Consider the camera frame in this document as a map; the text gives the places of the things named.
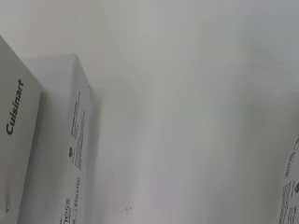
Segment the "cuisinart logo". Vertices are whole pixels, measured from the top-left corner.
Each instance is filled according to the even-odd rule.
[[[17,89],[16,98],[15,98],[15,101],[12,102],[12,105],[13,105],[12,110],[11,110],[11,112],[9,112],[10,120],[7,123],[7,133],[9,135],[13,134],[13,128],[16,124],[16,119],[17,119],[20,100],[21,100],[22,87],[24,85],[24,83],[21,81],[21,79],[18,80],[18,83],[19,83],[19,87]]]

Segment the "white surface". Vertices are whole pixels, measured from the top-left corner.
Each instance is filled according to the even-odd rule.
[[[32,33],[25,2],[4,37],[78,52],[100,98],[86,223],[274,222],[299,126],[296,1],[44,1]]]

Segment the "white wall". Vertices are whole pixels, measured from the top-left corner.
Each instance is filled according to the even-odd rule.
[[[299,126],[295,2],[2,2],[21,56],[77,52],[99,97],[86,223],[274,222]]]

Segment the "cardboard box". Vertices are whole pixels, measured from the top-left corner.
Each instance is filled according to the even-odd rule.
[[[19,223],[83,223],[90,85],[75,55],[23,61],[44,93]]]
[[[0,223],[18,221],[41,87],[0,36]]]

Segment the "white box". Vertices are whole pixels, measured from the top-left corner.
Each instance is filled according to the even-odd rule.
[[[0,36],[0,223],[18,221],[41,87]]]
[[[83,223],[90,85],[75,55],[23,61],[44,94],[19,223]]]

